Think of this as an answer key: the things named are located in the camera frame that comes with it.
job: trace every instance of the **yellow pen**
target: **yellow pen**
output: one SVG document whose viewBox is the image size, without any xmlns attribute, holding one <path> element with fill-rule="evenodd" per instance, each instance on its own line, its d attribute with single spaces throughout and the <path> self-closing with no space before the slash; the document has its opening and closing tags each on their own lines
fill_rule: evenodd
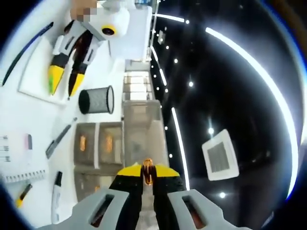
<svg viewBox="0 0 307 230">
<path fill-rule="evenodd" d="M 19 198 L 16 200 L 16 206 L 20 207 L 23 204 L 25 196 L 28 194 L 30 189 L 32 188 L 31 184 L 28 184 L 27 187 L 24 189 L 23 193 L 19 196 Z"/>
</svg>

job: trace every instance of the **air vent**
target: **air vent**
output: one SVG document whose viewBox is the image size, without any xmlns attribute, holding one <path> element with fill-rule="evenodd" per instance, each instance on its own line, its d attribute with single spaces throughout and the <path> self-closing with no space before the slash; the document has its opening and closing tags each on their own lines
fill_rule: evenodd
<svg viewBox="0 0 307 230">
<path fill-rule="evenodd" d="M 202 145 L 210 181 L 239 176 L 236 154 L 226 129 Z"/>
</svg>

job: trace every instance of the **pen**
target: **pen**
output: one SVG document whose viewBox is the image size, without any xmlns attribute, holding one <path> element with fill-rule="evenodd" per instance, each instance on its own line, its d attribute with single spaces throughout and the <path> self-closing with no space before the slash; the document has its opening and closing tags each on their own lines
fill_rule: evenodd
<svg viewBox="0 0 307 230">
<path fill-rule="evenodd" d="M 19 54 L 17 54 L 17 56 L 15 57 L 15 59 L 13 60 L 13 62 L 11 63 L 10 67 L 8 68 L 8 71 L 6 72 L 3 82 L 2 82 L 2 86 L 5 84 L 5 82 L 7 81 L 7 79 L 9 78 L 11 72 L 13 71 L 14 67 L 16 66 L 17 62 L 19 61 L 19 59 L 21 58 L 21 56 L 24 54 L 24 52 L 27 50 L 27 48 L 29 48 L 29 46 L 41 35 L 43 35 L 45 32 L 47 32 L 51 27 L 53 26 L 53 22 L 51 22 L 50 24 L 48 24 L 47 26 L 45 26 L 41 31 L 39 31 L 24 47 L 23 49 L 19 52 Z"/>
<path fill-rule="evenodd" d="M 28 194 L 28 192 L 30 191 L 31 188 L 32 188 L 32 185 L 28 184 L 27 187 L 24 189 L 23 193 L 21 193 L 19 198 L 16 200 L 16 206 L 17 207 L 21 207 L 21 205 L 23 204 L 25 196 Z"/>
<path fill-rule="evenodd" d="M 65 134 L 68 132 L 68 130 L 71 128 L 72 124 L 73 124 L 77 119 L 78 119 L 78 118 L 75 117 L 75 118 L 72 120 L 72 122 L 71 122 L 69 125 L 67 125 L 67 126 L 63 129 L 63 131 L 59 134 L 59 136 L 58 136 L 55 140 L 53 140 L 53 141 L 50 143 L 49 147 L 48 147 L 47 150 L 46 150 L 47 159 L 49 159 L 49 158 L 51 157 L 51 155 L 53 154 L 53 152 L 54 152 L 54 150 L 56 149 L 56 147 L 58 146 L 58 144 L 61 142 L 61 140 L 63 139 L 63 137 L 65 136 Z"/>
<path fill-rule="evenodd" d="M 59 198 L 61 196 L 61 181 L 63 173 L 58 171 L 56 181 L 53 186 L 52 203 L 51 203 L 51 222 L 56 224 L 59 221 L 57 210 L 59 208 Z"/>
</svg>

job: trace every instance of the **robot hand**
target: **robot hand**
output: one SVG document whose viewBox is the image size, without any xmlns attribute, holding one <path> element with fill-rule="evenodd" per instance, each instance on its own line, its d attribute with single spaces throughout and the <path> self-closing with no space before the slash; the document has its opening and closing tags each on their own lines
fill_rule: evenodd
<svg viewBox="0 0 307 230">
<path fill-rule="evenodd" d="M 160 230 L 236 230 L 222 210 L 196 190 L 184 190 L 179 174 L 162 165 L 122 169 L 109 189 L 101 189 L 78 203 L 72 216 L 39 230 L 134 230 L 142 207 L 143 178 L 152 180 Z"/>
</svg>

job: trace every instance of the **white robot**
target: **white robot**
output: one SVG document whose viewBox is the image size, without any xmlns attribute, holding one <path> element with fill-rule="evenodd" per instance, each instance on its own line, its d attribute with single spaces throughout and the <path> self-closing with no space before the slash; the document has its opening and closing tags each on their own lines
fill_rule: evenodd
<svg viewBox="0 0 307 230">
<path fill-rule="evenodd" d="M 73 50 L 74 64 L 68 92 L 73 96 L 84 79 L 88 65 L 95 57 L 99 42 L 122 37 L 126 34 L 130 13 L 126 0 L 108 0 L 101 8 L 91 9 L 83 21 L 72 21 L 65 28 L 65 35 L 58 37 L 53 59 L 48 70 L 49 93 L 53 95 L 62 79 L 64 69 Z"/>
</svg>

